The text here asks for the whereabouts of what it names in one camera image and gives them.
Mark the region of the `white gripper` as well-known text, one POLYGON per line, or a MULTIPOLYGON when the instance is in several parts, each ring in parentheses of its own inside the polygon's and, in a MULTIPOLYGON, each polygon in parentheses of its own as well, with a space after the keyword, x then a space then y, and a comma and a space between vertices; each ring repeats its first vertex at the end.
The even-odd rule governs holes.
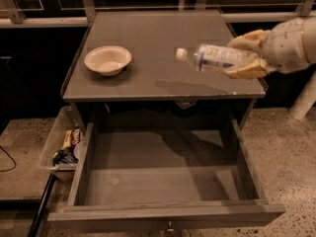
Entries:
POLYGON ((251 50, 255 57, 223 70, 231 79, 256 79, 278 71, 282 74, 306 69, 310 62, 305 47, 307 19, 296 18, 276 25, 270 31, 255 30, 232 39, 227 46, 251 50))

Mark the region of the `white robot base leg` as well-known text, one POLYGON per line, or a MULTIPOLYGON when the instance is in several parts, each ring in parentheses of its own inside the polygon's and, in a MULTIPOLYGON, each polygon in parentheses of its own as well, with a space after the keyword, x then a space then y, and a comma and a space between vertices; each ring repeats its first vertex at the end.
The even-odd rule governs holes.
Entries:
POLYGON ((316 102, 316 71, 312 74, 304 89, 290 108, 290 114, 302 120, 316 102))

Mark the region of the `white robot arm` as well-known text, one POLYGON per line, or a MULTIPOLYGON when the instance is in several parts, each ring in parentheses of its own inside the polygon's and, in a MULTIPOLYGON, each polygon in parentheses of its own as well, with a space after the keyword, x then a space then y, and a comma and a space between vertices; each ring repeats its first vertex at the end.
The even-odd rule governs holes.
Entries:
POLYGON ((316 18, 295 18, 271 30, 255 30, 231 40, 228 47, 251 50, 245 61, 225 71, 231 79, 263 78, 272 72, 289 74, 316 63, 316 18))

